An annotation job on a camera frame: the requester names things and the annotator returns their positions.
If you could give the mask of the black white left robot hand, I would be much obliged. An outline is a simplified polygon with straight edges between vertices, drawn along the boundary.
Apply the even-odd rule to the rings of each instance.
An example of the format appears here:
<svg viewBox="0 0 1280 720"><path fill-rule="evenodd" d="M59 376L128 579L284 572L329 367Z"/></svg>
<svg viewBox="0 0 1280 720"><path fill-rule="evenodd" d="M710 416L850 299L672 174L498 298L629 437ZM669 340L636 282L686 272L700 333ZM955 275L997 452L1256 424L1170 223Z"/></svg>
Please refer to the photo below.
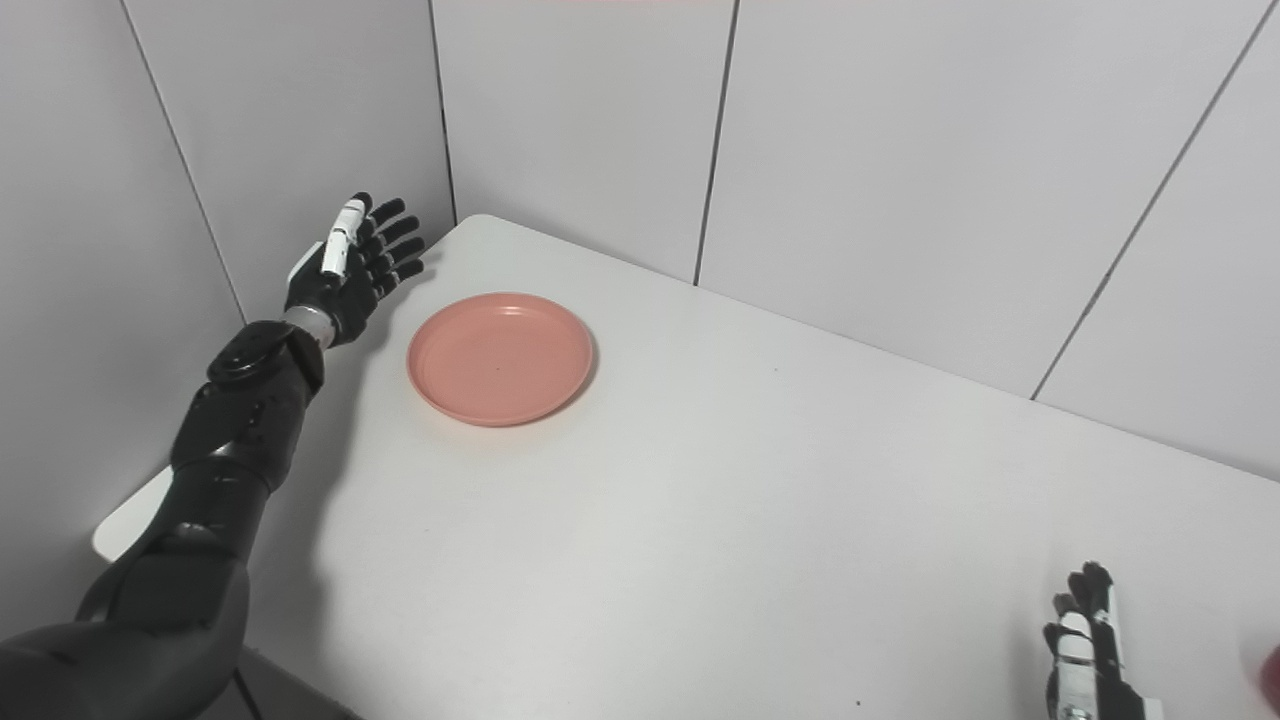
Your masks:
<svg viewBox="0 0 1280 720"><path fill-rule="evenodd" d="M424 255L435 243L419 229L403 199L374 202L370 193L356 193L291 270L282 320L321 348L356 341L380 302L424 272Z"/></svg>

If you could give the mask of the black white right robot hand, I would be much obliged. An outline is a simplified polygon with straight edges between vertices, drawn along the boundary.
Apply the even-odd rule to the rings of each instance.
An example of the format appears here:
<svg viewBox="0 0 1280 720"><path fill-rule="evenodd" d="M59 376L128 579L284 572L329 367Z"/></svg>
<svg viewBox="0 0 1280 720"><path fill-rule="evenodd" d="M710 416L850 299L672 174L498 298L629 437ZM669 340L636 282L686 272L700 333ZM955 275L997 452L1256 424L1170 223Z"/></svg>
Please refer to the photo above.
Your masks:
<svg viewBox="0 0 1280 720"><path fill-rule="evenodd" d="M1051 719L1165 719L1164 705L1126 679L1116 585L1108 570L1084 562L1052 601L1043 626L1052 655L1044 688Z"/></svg>

